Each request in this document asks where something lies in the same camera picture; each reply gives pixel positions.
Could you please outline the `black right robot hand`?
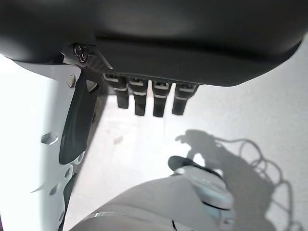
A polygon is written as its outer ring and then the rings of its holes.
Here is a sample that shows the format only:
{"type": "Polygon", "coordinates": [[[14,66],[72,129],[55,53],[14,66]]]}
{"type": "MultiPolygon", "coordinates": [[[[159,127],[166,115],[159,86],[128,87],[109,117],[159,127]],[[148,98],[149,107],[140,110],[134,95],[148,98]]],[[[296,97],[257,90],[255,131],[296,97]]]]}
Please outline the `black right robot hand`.
{"type": "Polygon", "coordinates": [[[0,52],[102,75],[119,106],[146,81],[231,87],[288,60],[308,31],[305,0],[3,0],[0,52]]]}

